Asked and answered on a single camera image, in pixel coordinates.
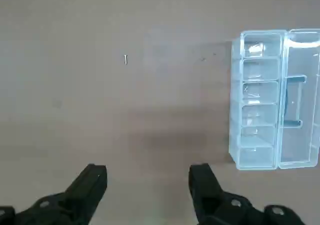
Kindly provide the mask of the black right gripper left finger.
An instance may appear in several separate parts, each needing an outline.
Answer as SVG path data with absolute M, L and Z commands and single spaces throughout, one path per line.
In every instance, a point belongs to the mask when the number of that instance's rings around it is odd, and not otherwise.
M 38 199 L 28 209 L 0 207 L 2 225 L 88 225 L 108 187 L 105 165 L 88 164 L 63 192 Z

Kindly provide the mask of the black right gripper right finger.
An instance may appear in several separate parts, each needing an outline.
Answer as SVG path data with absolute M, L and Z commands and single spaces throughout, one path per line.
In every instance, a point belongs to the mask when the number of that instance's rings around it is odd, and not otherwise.
M 223 190 L 207 163 L 193 164 L 188 187 L 199 225 L 303 225 L 289 207 L 272 204 L 262 211 L 244 196 Z

